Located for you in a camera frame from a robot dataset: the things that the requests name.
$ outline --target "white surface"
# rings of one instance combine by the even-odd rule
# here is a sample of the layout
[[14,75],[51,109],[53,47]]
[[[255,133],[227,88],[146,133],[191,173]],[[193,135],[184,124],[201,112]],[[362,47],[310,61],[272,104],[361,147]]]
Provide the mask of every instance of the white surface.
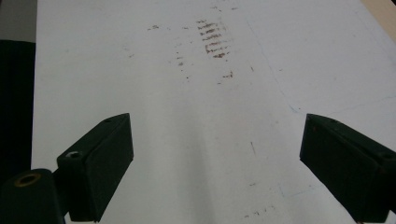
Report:
[[0,39],[35,43],[37,0],[3,0],[0,5]]
[[396,148],[395,75],[358,0],[40,0],[33,165],[128,112],[101,223],[354,223],[299,161],[305,114]]

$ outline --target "ink mark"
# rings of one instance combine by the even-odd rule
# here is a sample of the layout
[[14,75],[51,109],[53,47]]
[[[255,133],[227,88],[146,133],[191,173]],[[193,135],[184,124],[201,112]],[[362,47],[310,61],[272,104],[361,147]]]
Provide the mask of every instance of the ink mark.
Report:
[[250,142],[250,144],[251,144],[251,149],[253,149],[253,153],[256,156],[256,149],[254,149],[253,142]]

